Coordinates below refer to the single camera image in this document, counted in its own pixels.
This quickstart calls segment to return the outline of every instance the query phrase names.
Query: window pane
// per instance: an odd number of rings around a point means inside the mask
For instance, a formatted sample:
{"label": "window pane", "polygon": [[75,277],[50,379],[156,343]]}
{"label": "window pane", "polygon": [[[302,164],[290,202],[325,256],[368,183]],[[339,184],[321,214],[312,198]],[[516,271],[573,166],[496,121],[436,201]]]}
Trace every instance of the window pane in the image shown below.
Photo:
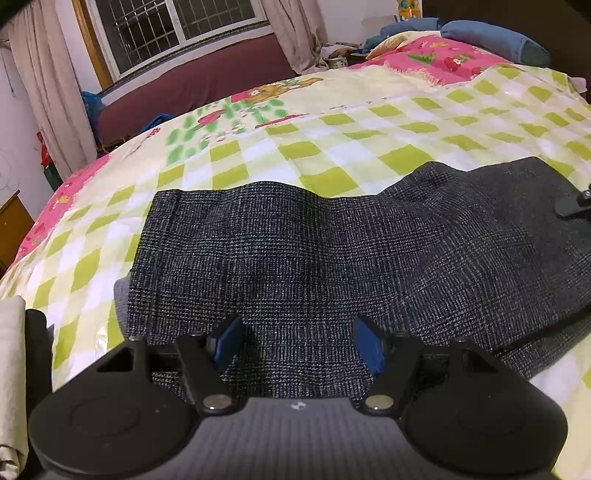
{"label": "window pane", "polygon": [[121,73],[178,45],[165,0],[96,0],[96,5]]}
{"label": "window pane", "polygon": [[249,0],[174,0],[187,38],[254,18]]}

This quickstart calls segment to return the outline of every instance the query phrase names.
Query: pink curtain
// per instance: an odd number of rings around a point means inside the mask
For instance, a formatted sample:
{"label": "pink curtain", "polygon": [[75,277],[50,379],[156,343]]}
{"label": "pink curtain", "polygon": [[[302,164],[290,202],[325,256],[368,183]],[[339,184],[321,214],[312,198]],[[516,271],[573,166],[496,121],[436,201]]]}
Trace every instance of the pink curtain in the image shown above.
{"label": "pink curtain", "polygon": [[316,0],[262,0],[263,8],[291,68],[299,73],[327,70],[320,56],[326,30]]}
{"label": "pink curtain", "polygon": [[47,149],[65,180],[96,159],[96,144],[55,2],[33,0],[12,19],[8,37]]}

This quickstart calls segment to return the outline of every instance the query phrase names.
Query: white window frame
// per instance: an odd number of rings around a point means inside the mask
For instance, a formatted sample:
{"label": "white window frame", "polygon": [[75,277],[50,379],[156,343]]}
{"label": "white window frame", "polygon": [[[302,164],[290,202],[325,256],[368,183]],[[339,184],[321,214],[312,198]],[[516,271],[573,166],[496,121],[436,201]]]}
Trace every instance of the white window frame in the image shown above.
{"label": "white window frame", "polygon": [[115,81],[121,80],[122,78],[126,77],[127,75],[130,75],[133,72],[140,70],[141,68],[145,67],[146,65],[149,65],[150,63],[157,61],[157,60],[161,59],[162,57],[165,57],[166,55],[170,55],[171,53],[174,53],[177,50],[181,50],[182,48],[185,48],[189,45],[203,41],[206,38],[213,37],[214,35],[218,35],[220,33],[227,32],[229,30],[234,30],[234,29],[238,29],[241,27],[245,27],[247,25],[252,25],[252,24],[255,24],[255,23],[258,23],[258,22],[261,22],[261,21],[264,21],[267,19],[267,16],[265,15],[265,11],[264,11],[262,4],[261,4],[261,0],[249,0],[252,5],[252,10],[255,14],[254,18],[250,18],[248,20],[242,20],[241,22],[237,22],[237,23],[233,23],[231,25],[227,25],[225,27],[217,28],[215,30],[211,30],[211,31],[204,33],[202,35],[198,35],[197,37],[187,39],[184,35],[183,27],[181,26],[181,21],[178,17],[178,13],[177,13],[176,8],[174,6],[173,0],[161,0],[161,1],[164,1],[166,3],[168,13],[170,14],[170,19],[172,20],[172,23],[173,23],[174,32],[176,33],[177,38],[178,38],[178,45],[175,47],[169,48],[168,50],[165,50],[161,53],[158,53],[157,55],[154,55],[153,57],[148,58],[148,60],[145,60],[142,63],[138,63],[136,66],[131,67],[129,70],[121,73],[121,71],[119,70],[119,67],[117,66],[115,56],[113,55],[113,52],[111,50],[111,45],[109,44],[109,40],[108,40],[106,31],[105,31],[105,28],[103,27],[103,22],[100,18],[99,9],[96,6],[96,0],[86,0],[87,6],[88,6],[88,11],[90,13],[90,19],[91,19],[92,24],[95,28],[95,32],[97,33],[97,39],[100,44],[100,49],[103,51],[103,54],[105,56],[105,61],[107,64],[107,68],[109,69],[109,71]]}

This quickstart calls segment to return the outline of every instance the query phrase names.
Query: bedside table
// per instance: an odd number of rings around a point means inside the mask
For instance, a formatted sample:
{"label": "bedside table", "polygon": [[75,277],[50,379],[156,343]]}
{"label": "bedside table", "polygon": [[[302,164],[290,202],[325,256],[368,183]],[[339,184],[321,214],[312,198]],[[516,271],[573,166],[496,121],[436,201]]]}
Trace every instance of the bedside table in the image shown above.
{"label": "bedside table", "polygon": [[33,219],[18,198],[17,190],[0,206],[0,273],[13,262],[18,247],[33,227]]}

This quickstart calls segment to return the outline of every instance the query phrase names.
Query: gray gripper base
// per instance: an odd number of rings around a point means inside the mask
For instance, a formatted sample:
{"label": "gray gripper base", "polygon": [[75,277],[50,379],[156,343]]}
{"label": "gray gripper base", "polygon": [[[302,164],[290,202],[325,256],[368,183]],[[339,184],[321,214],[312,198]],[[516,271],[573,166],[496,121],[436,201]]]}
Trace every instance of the gray gripper base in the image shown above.
{"label": "gray gripper base", "polygon": [[134,480],[467,478],[425,460],[394,420],[359,413],[348,398],[251,398],[234,415],[204,420],[176,457]]}

